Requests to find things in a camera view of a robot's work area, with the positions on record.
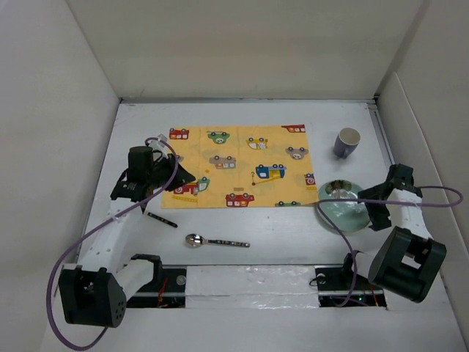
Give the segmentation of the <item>green floral plate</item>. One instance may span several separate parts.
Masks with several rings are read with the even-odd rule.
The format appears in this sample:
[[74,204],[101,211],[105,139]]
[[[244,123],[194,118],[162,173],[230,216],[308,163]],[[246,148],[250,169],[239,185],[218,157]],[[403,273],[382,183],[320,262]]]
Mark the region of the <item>green floral plate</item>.
[[[324,199],[357,199],[363,189],[348,180],[332,180],[325,183],[318,191],[319,200]],[[357,202],[324,202],[321,204],[324,214],[342,232],[357,232],[365,229],[369,215],[365,204]]]

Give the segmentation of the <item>black handled fork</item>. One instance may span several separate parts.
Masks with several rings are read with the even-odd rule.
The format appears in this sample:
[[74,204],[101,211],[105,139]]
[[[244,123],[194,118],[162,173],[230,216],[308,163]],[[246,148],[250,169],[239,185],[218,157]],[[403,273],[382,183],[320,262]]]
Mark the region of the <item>black handled fork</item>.
[[178,224],[176,224],[176,223],[174,223],[173,221],[170,221],[170,220],[168,220],[168,219],[165,219],[165,218],[162,217],[162,216],[159,216],[159,215],[154,214],[154,213],[151,213],[151,212],[148,212],[147,215],[148,215],[150,218],[154,219],[154,220],[157,220],[157,221],[159,221],[159,222],[161,222],[161,223],[164,223],[164,224],[166,224],[166,225],[169,225],[170,227],[178,228]]

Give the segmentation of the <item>purple ceramic mug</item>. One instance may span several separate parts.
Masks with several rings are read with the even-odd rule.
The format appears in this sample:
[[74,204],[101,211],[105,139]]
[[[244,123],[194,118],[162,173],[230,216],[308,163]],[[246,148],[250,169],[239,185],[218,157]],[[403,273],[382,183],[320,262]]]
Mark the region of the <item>purple ceramic mug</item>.
[[333,146],[333,153],[337,158],[347,158],[359,145],[360,133],[354,128],[343,128],[339,131]]

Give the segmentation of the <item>yellow cartoon placemat cloth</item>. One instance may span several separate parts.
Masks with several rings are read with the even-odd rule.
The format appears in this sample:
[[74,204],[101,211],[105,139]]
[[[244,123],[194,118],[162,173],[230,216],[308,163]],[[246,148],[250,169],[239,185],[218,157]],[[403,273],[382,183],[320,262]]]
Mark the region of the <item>yellow cartoon placemat cloth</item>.
[[319,199],[306,127],[172,127],[169,144],[195,179],[161,199],[163,209],[285,208]]

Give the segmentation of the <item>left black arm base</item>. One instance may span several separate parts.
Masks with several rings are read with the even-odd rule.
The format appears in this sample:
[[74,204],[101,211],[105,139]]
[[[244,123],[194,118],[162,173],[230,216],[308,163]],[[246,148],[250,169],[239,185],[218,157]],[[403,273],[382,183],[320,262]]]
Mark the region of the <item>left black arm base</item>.
[[140,288],[127,302],[128,309],[176,309],[185,308],[187,268],[163,267],[161,279]]

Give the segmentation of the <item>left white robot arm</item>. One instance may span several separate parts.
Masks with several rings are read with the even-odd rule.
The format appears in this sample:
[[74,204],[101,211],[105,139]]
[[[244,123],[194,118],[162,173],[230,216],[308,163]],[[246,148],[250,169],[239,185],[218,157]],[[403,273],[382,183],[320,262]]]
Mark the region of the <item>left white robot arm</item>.
[[95,239],[76,265],[63,268],[59,292],[69,324],[116,328],[127,302],[141,288],[163,284],[163,266],[156,254],[124,255],[147,203],[163,191],[194,181],[165,141],[153,138],[128,152],[128,166],[111,192],[108,218],[91,233]]

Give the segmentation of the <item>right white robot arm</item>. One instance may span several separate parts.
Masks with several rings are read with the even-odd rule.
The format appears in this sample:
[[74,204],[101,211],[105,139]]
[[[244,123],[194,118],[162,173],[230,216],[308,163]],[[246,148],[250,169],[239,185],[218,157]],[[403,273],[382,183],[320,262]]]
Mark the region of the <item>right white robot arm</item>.
[[426,228],[421,189],[414,186],[413,168],[390,166],[388,175],[377,186],[358,192],[360,199],[387,200],[391,204],[366,203],[374,231],[391,233],[376,254],[348,254],[339,270],[343,286],[354,289],[365,279],[415,303],[422,302],[443,261],[446,246],[435,241]]

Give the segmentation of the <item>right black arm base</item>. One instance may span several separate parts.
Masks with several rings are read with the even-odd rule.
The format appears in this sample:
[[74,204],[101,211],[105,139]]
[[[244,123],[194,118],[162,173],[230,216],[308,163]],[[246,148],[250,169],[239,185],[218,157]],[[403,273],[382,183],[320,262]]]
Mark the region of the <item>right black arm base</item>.
[[[352,272],[345,273],[340,266],[314,268],[311,287],[317,289],[321,308],[338,307],[346,299],[352,284]],[[354,289],[344,307],[387,307],[384,291],[362,276],[357,276]]]

